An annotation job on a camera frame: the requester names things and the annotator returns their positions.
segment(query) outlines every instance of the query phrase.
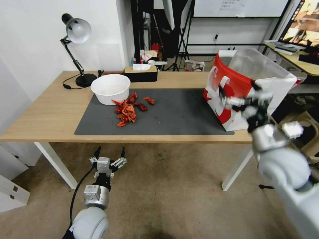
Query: beige carpet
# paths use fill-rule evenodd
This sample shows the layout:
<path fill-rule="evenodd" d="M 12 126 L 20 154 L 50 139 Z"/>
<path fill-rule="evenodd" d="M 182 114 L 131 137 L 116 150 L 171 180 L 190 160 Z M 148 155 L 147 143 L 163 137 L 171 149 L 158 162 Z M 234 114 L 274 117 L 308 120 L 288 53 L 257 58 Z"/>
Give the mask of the beige carpet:
<path fill-rule="evenodd" d="M 100 144 L 52 144 L 79 180 Z M 122 144 L 102 144 L 100 156 L 117 159 Z M 125 144 L 128 163 L 112 180 L 105 238 L 300 238 L 274 190 L 262 183 L 251 160 L 228 192 L 221 182 L 240 145 Z M 41 157 L 14 180 L 31 192 L 28 205 L 0 213 L 0 238 L 61 238 L 69 224 L 73 190 Z M 84 205 L 80 188 L 73 217 Z"/>

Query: lamp arm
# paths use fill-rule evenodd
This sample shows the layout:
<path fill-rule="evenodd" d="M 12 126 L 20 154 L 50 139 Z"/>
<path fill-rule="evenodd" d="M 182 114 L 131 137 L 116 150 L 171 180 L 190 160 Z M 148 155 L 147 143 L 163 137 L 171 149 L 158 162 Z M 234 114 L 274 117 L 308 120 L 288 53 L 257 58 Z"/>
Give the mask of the lamp arm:
<path fill-rule="evenodd" d="M 70 41 L 70 40 L 67 40 L 67 36 L 66 36 L 66 37 L 62 38 L 62 39 L 60 40 L 60 42 L 61 42 L 62 45 L 65 47 L 66 51 L 69 53 L 70 57 L 71 57 L 72 60 L 73 60 L 74 65 L 75 65 L 75 66 L 77 67 L 77 69 L 80 71 L 81 76 L 84 76 L 84 69 L 82 68 L 81 64 L 80 64 L 77 60 L 74 59 L 72 53 L 70 52 L 69 48 L 67 47 L 67 45 L 68 45 L 69 43 L 71 43 L 71 41 Z"/>

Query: black box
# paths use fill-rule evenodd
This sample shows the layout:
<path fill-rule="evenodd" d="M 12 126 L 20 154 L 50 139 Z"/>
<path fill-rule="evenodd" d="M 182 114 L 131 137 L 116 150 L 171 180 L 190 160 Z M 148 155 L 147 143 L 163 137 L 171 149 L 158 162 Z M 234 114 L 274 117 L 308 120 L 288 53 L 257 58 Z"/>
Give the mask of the black box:
<path fill-rule="evenodd" d="M 132 66 L 127 66 L 124 69 L 124 75 L 127 76 L 131 82 L 152 82 L 157 81 L 157 68 L 151 66 L 149 70 L 133 71 Z"/>

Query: desk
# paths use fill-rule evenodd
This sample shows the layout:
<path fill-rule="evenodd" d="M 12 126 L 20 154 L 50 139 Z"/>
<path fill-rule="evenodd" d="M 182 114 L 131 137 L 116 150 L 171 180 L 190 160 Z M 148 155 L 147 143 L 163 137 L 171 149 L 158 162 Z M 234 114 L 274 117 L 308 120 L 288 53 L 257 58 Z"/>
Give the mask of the desk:
<path fill-rule="evenodd" d="M 49 142 L 251 144 L 251 136 L 246 130 L 236 131 L 234 135 L 75 135 L 93 96 L 90 88 L 63 88 L 63 80 L 76 74 L 76 71 L 62 72 L 0 137 L 0 141 L 34 142 L 72 189 L 77 182 Z M 132 83 L 130 88 L 204 88 L 207 78 L 208 72 L 160 72 L 158 81 Z M 230 187 L 251 155 L 251 146 L 248 146 L 224 181 L 224 190 Z"/>
<path fill-rule="evenodd" d="M 275 51 L 275 46 L 269 42 L 264 42 L 264 44 L 269 47 L 274 53 L 280 56 L 283 60 L 287 61 L 297 69 L 304 71 L 308 75 L 319 76 L 319 66 L 315 64 L 310 64 L 307 62 L 299 61 L 299 54 L 294 53 L 292 55 L 288 55 L 285 53 Z"/>

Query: desk lamp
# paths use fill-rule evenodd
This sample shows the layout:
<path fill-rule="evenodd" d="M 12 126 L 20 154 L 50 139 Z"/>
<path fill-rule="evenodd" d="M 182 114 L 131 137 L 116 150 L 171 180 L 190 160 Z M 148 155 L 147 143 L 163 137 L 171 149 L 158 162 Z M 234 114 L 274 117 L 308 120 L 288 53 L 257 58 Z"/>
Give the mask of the desk lamp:
<path fill-rule="evenodd" d="M 88 87 L 96 79 L 96 76 L 93 74 L 84 74 L 83 67 L 77 60 L 74 59 L 67 45 L 71 42 L 83 43 L 87 41 L 87 39 L 89 39 L 91 35 L 91 26 L 87 21 L 80 18 L 73 18 L 70 14 L 67 13 L 64 13 L 62 15 L 62 21 L 66 25 L 67 36 L 60 41 L 72 58 L 74 65 L 80 71 L 80 76 L 76 78 L 75 82 L 78 86 Z"/>

